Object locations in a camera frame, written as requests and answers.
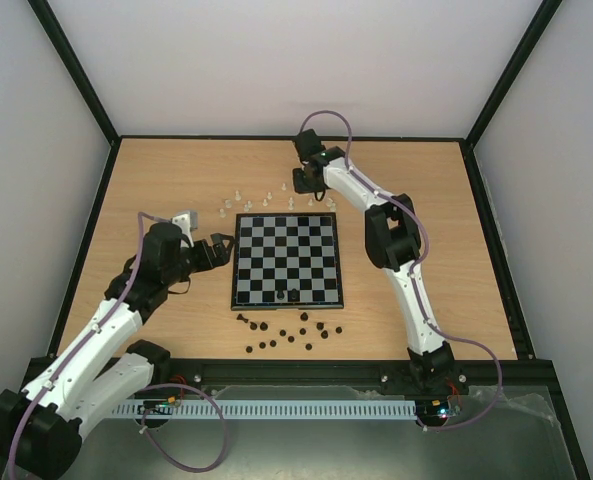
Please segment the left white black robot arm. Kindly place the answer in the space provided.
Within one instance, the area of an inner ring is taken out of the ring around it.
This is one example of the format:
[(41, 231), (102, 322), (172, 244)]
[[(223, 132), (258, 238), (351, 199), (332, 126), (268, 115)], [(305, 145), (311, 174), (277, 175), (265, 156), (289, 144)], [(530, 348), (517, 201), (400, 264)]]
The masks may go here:
[(170, 387), (170, 353), (138, 341), (116, 363), (117, 349), (194, 273), (226, 265), (234, 239), (215, 233), (194, 240), (179, 219), (140, 227), (134, 257), (109, 284), (77, 337), (20, 391), (0, 394), (0, 456), (7, 474), (19, 469), (58, 479), (75, 462), (90, 433), (123, 401)]

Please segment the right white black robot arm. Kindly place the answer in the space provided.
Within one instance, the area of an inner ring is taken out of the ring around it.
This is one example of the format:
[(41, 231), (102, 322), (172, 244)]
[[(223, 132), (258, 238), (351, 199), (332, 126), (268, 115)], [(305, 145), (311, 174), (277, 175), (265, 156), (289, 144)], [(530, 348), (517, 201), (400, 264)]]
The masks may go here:
[(293, 144), (302, 166), (292, 172), (299, 194), (333, 190), (363, 213), (365, 250), (371, 263), (390, 280), (406, 322), (410, 375), (421, 390), (442, 385), (455, 360), (440, 335), (421, 268), (425, 231), (413, 203), (374, 184), (355, 167), (346, 152), (327, 148), (312, 129), (300, 131)]

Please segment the black king chess piece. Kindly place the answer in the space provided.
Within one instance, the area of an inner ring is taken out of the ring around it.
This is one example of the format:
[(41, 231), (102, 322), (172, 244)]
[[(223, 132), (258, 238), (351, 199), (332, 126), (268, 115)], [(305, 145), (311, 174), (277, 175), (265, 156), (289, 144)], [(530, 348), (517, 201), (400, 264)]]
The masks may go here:
[(296, 302), (299, 298), (299, 292), (297, 289), (291, 289), (288, 295), (290, 302)]

